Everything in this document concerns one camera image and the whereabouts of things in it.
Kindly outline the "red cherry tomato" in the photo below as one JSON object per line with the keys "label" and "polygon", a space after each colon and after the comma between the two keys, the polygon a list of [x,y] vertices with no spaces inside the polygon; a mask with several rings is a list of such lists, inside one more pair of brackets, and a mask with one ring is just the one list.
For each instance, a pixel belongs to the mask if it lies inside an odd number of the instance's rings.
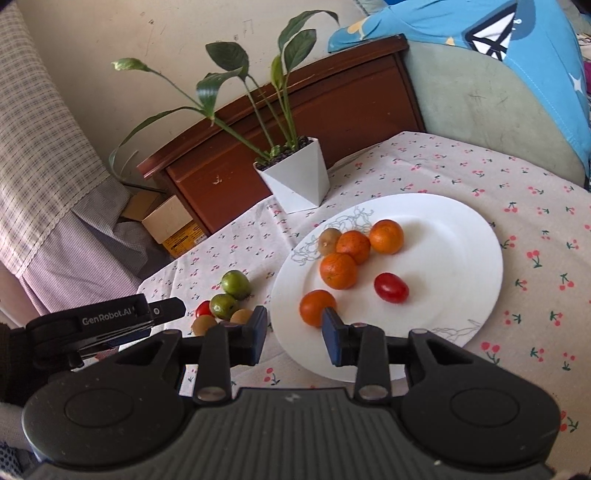
{"label": "red cherry tomato", "polygon": [[194,315],[196,318],[201,317],[201,316],[213,317],[213,313],[211,312],[211,301],[205,300],[204,302],[201,302],[197,306],[197,309],[195,309]]}
{"label": "red cherry tomato", "polygon": [[408,285],[399,276],[389,272],[377,275],[374,290],[382,300],[393,304],[406,302],[410,295]]}

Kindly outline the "orange mandarin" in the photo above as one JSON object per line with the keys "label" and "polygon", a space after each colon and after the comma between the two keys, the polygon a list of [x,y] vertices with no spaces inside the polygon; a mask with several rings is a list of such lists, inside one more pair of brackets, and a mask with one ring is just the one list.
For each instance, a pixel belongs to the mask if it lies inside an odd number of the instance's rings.
{"label": "orange mandarin", "polygon": [[356,265],[366,263],[370,258],[370,239],[360,231],[348,231],[339,237],[335,251],[353,258]]}
{"label": "orange mandarin", "polygon": [[318,272],[322,281],[335,290],[346,290],[358,281],[358,266],[355,260],[344,253],[331,253],[322,259]]}
{"label": "orange mandarin", "polygon": [[377,253],[393,255],[403,248],[405,233],[398,222],[385,219],[373,225],[369,239],[370,245]]}
{"label": "orange mandarin", "polygon": [[337,300],[328,291],[318,289],[308,292],[301,298],[298,312],[301,320],[308,326],[320,328],[322,326],[322,312],[325,308],[335,309]]}

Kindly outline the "pale green sofa cushion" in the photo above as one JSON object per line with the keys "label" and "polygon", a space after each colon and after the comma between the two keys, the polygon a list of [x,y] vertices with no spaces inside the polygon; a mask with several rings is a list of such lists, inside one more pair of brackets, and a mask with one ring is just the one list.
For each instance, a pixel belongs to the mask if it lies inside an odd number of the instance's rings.
{"label": "pale green sofa cushion", "polygon": [[526,84],[473,51],[411,41],[404,55],[426,130],[542,167],[579,186],[583,164]]}

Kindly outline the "brown kiwi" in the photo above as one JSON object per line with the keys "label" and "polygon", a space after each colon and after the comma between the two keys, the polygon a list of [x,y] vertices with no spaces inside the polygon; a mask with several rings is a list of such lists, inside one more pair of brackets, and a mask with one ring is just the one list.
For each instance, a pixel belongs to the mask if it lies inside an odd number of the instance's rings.
{"label": "brown kiwi", "polygon": [[200,315],[194,319],[191,324],[191,332],[193,336],[204,336],[208,329],[217,325],[217,320],[211,315]]}
{"label": "brown kiwi", "polygon": [[318,237],[318,253],[320,253],[322,257],[335,253],[335,251],[337,251],[337,244],[341,236],[342,232],[339,231],[339,229],[325,229],[320,237]]}
{"label": "brown kiwi", "polygon": [[252,317],[252,310],[242,308],[238,309],[231,315],[230,321],[232,324],[244,325],[249,322]]}

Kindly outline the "open cardboard box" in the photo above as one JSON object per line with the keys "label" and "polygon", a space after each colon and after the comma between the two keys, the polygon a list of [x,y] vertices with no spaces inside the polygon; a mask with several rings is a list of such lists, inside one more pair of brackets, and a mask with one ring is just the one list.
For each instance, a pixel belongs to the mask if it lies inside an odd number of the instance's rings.
{"label": "open cardboard box", "polygon": [[121,212],[126,220],[138,221],[153,240],[173,258],[179,258],[207,239],[176,196],[140,190],[133,193]]}

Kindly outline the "cherry print tablecloth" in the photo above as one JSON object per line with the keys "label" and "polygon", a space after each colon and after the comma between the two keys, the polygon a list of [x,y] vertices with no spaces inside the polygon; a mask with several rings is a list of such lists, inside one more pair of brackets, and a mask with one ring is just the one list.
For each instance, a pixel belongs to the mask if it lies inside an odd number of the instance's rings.
{"label": "cherry print tablecloth", "polygon": [[[194,311],[221,292],[232,269],[252,283],[246,308],[269,309],[276,274],[312,229],[360,203],[426,193],[459,201],[493,229],[503,256],[495,307],[465,347],[540,386],[560,409],[553,468],[590,468],[590,196],[524,160],[458,141],[402,133],[332,170],[317,210],[287,214],[260,201],[221,231],[140,285],[149,301],[176,297],[187,313],[174,322],[190,335]],[[277,342],[270,322],[259,365],[238,367],[232,385],[346,387],[304,369]]]}

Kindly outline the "white geometric plant pot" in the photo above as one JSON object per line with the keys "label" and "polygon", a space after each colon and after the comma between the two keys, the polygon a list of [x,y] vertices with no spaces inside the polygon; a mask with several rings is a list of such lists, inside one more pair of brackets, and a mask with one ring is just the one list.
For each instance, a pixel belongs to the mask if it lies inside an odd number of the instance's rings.
{"label": "white geometric plant pot", "polygon": [[321,206],[329,192],[329,175],[317,138],[272,167],[256,172],[287,214]]}

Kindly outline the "checked lilac bed cover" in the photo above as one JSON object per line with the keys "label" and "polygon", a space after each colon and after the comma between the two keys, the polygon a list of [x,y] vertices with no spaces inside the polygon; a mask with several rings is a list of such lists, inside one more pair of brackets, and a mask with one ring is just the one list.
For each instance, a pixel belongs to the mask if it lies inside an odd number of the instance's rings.
{"label": "checked lilac bed cover", "polygon": [[40,314],[132,295],[169,255],[139,222],[1,4],[1,262]]}

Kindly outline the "green plum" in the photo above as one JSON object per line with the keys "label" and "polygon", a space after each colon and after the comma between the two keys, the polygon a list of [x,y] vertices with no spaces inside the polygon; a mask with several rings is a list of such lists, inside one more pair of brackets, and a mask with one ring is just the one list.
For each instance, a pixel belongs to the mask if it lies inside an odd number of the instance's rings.
{"label": "green plum", "polygon": [[221,288],[226,294],[239,301],[246,299],[252,293],[249,278],[239,270],[224,273],[221,278]]}
{"label": "green plum", "polygon": [[209,309],[214,317],[221,320],[229,320],[231,316],[238,311],[238,300],[229,294],[216,294],[209,302]]}

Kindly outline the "blue cartoon pillow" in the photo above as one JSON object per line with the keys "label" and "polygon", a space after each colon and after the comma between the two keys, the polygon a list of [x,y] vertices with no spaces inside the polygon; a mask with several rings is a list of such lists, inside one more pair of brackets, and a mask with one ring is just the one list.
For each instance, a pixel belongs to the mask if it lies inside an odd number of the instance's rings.
{"label": "blue cartoon pillow", "polygon": [[388,1],[341,28],[328,51],[404,35],[460,47],[510,68],[530,89],[590,173],[590,106],[577,35],[556,1]]}

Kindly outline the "white decorated plate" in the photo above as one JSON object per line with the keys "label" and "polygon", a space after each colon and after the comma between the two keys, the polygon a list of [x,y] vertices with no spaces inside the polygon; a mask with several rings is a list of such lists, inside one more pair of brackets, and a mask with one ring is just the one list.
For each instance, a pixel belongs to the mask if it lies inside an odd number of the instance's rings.
{"label": "white decorated plate", "polygon": [[[404,246],[394,255],[370,254],[356,285],[334,291],[342,321],[369,323],[394,337],[427,329],[463,347],[492,313],[503,281],[503,256],[493,229],[478,212],[459,201],[426,193],[372,199],[312,229],[276,274],[269,304],[273,333],[304,369],[348,383],[356,376],[352,367],[332,365],[321,330],[308,326],[298,313],[304,294],[325,288],[318,272],[318,237],[328,228],[368,232],[385,219],[402,226]],[[377,296],[374,279],[385,272],[408,285],[406,302],[393,304]]]}

